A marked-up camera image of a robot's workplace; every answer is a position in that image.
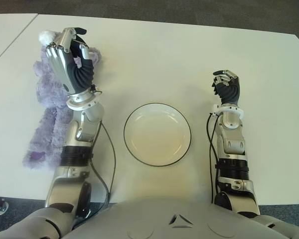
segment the table surface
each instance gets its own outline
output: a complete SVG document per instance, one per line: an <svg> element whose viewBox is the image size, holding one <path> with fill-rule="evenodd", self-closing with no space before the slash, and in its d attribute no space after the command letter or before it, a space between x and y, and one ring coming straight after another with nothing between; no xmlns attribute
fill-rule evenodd
<svg viewBox="0 0 299 239"><path fill-rule="evenodd" d="M36 16L36 13L0 14L0 55Z"/></svg>
<svg viewBox="0 0 299 239"><path fill-rule="evenodd" d="M299 204L299 40L296 36L233 28L132 20L39 15L0 57L0 196L45 199L53 172L22 166L44 107L36 100L33 63L38 34L68 26L88 30L84 40L101 50L95 83L103 91L104 125L114 143L117 172L113 202L140 196L210 200L206 120L212 72L240 77L239 106L250 179L259 204ZM192 142L176 164L150 167L126 149L123 128L137 107L165 103L187 119ZM94 164L109 184L113 153L104 131ZM92 201L105 193L92 175Z"/></svg>

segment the wire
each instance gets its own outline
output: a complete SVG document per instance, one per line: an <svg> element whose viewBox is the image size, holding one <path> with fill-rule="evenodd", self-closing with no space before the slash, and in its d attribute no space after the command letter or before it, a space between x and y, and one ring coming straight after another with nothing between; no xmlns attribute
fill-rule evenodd
<svg viewBox="0 0 299 239"><path fill-rule="evenodd" d="M216 150L215 150L215 147L213 145L213 138L214 138L215 129L216 129L216 125L217 125L217 121L218 121L219 115L217 115L217 119L215 121L213 133L212 133L212 136L210 137L208 126L209 126L209 121L210 121L211 116L212 116L212 113L210 113L210 115L208 117L208 120L207 120L206 132L207 132L207 136L208 136L208 140L209 140L209 174L210 174L210 184L211 184L211 203L213 203L214 190L213 190L213 177L212 177L212 170L211 170L211 149L213 149L216 163L218 163L218 158L217 158ZM215 178L216 193L218 193L217 178L218 178L218 169L216 170L216 178Z"/></svg>
<svg viewBox="0 0 299 239"><path fill-rule="evenodd" d="M111 137L108 133L108 131L106 130L104 124L101 122L101 125L106 133L106 135L108 136L109 138L109 141L111 143L111 146L112 146L112 150L113 150L113 155L114 155L114 168L113 168L113 175L112 175L112 181L111 181L111 186L110 186L110 192L112 191L112 186L113 186L113 181L114 181L114 177L115 177L115 171L116 171L116 154L115 154L115 149L114 149L114 145L113 145L113 142L111 140Z"/></svg>
<svg viewBox="0 0 299 239"><path fill-rule="evenodd" d="M93 170L93 172L95 173L95 175L99 178L99 180L102 182L105 190L106 190L106 197L105 197L105 200L104 200L104 203L98 208L97 211L95 211L94 213L90 214L88 217L86 217L85 219L83 219L82 221L78 222L77 224L75 224L73 226L72 229L75 229L77 228L78 226L82 225L83 223L85 223L87 220L89 220L90 218L92 218L93 216L97 215L103 208L107 208L108 205L109 205L109 201L110 201L110 197L111 197L111 192L112 192L112 187L113 187L113 181L114 181L114 176L115 176L115 171L116 171L116 154L115 154L115 150L114 150L114 145L113 145L113 142L110 138L110 135L108 133L108 131L106 130L104 124L102 123L102 121L100 121L100 124L99 124L99 128L98 128L98 131L96 133L96 136L95 136L95 139L93 141L93 144L92 144L92 149L94 148L94 145L96 143L96 140L99 136L99 133L100 133L100 129L101 129L101 126L103 127L110 143L111 143L111 147L112 147L112 150L113 150L113 155L114 155L114 168L113 168L113 174L112 174L112 180L111 180L111 186L110 186L110 190L108 188L108 186L106 185L106 183L104 182L103 178L100 176L100 174L98 173L98 171L95 169L94 167L94 164L93 164L93 161L90 160L90 165L91 165L91 168Z"/></svg>

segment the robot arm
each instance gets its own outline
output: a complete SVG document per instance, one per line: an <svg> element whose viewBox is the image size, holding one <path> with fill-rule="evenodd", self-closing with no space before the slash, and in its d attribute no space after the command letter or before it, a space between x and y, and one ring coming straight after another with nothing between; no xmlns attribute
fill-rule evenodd
<svg viewBox="0 0 299 239"><path fill-rule="evenodd" d="M68 234L74 221L89 213L91 184L89 162L104 109L92 85L93 63L88 46L77 34L81 28L66 28L46 49L50 65L68 92L67 106L74 111L63 144L60 165L55 169L45 208L0 233L0 239L58 239ZM78 68L74 57L80 57Z"/></svg>
<svg viewBox="0 0 299 239"><path fill-rule="evenodd" d="M221 192L215 204L236 213L254 217L259 208L253 182L249 180L245 140L242 135L243 111L238 107L239 78L233 72L214 72L214 92L221 98L222 105L214 107L218 115L216 124L218 162L216 164L217 185Z"/></svg>

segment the purple plush toy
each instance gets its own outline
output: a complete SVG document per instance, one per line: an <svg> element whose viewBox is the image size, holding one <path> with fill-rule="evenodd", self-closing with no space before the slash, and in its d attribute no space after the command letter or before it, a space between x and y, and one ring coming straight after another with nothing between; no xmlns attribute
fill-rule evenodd
<svg viewBox="0 0 299 239"><path fill-rule="evenodd" d="M43 45L41 61L36 61L33 68L39 77L37 99L46 110L23 158L23 165L28 168L54 169L59 165L64 137L73 116L72 110L66 105L67 92L55 77L45 53L46 46L59 35L60 33L51 31L44 31L39 35ZM95 48L90 48L89 53L95 66L101 60L101 53ZM80 68L80 58L75 58L75 62Z"/></svg>

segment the white bowl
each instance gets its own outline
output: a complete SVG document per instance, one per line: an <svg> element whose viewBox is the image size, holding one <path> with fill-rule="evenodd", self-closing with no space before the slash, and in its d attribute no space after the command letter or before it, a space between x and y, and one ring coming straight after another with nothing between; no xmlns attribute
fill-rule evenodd
<svg viewBox="0 0 299 239"><path fill-rule="evenodd" d="M191 134L188 122L165 104L147 104L131 113L124 126L124 141L130 153L150 166L167 166L187 152Z"/></svg>

